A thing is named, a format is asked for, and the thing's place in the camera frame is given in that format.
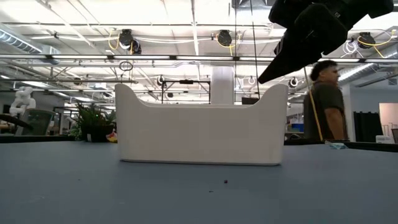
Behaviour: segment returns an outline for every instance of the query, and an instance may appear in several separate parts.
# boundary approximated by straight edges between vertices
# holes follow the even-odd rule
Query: white humanoid robot
[[[36,108],[36,101],[30,97],[32,92],[32,87],[19,87],[15,93],[15,100],[10,107],[11,116],[19,116],[24,114],[26,109]]]

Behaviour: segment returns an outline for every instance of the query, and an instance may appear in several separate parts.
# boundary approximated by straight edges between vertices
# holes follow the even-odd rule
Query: potted plant
[[[106,142],[106,135],[113,132],[116,122],[116,113],[102,115],[95,105],[84,107],[81,103],[77,104],[79,111],[76,125],[80,127],[81,139],[91,142]]]

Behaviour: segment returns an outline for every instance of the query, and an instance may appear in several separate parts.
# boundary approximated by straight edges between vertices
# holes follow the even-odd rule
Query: table
[[[120,162],[116,148],[0,144],[0,223],[398,223],[397,153],[286,146],[281,166],[253,167]]]

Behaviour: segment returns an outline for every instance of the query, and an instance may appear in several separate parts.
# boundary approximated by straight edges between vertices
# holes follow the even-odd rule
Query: ceiling
[[[272,57],[278,40],[285,29],[268,20],[269,8],[256,8],[253,17],[248,10],[235,11],[231,7],[231,0],[49,0],[51,10],[34,0],[0,0],[0,22],[7,25],[14,32],[30,39],[33,43],[50,45],[62,54],[126,54],[118,48],[113,50],[109,46],[108,37],[117,38],[121,29],[132,29],[132,34],[139,39],[143,55],[222,55]],[[376,19],[365,17],[349,32],[348,39],[358,36],[359,32],[370,32],[378,43],[390,39],[391,31],[395,29],[397,13],[391,13]],[[254,35],[252,26],[254,18]],[[230,31],[232,38],[236,36],[236,47],[230,49],[221,47],[215,38],[220,30]],[[388,44],[379,47],[386,49],[396,44],[398,40],[392,38]],[[326,57],[377,57],[375,49],[358,49],[352,54],[346,54],[342,46]],[[15,48],[0,44],[0,54],[19,54]],[[40,62],[18,61],[29,63],[31,69],[50,75],[50,67],[43,67]],[[78,64],[74,61],[62,61],[54,67],[57,78],[76,78],[94,80],[114,80],[115,72],[120,78],[123,74],[119,68],[112,70],[103,67],[69,67],[66,64]],[[124,78],[133,78],[138,84],[132,84],[135,90],[159,89],[156,78],[163,75],[166,79],[181,80],[209,80],[213,63],[183,63],[152,61],[136,62],[137,66],[131,74],[125,73]],[[251,91],[256,88],[251,78],[256,77],[256,70],[261,73],[266,68],[262,64],[258,67],[249,64],[236,66],[236,74],[241,91]],[[260,86],[261,91],[277,83],[287,84],[292,78],[303,80],[303,70],[291,73]],[[66,85],[68,88],[89,88],[89,86]],[[114,83],[108,83],[112,90]],[[172,90],[201,90],[199,85],[175,85]],[[141,95],[143,100],[156,101],[153,96]],[[206,101],[207,94],[184,94],[174,97],[183,101]]]

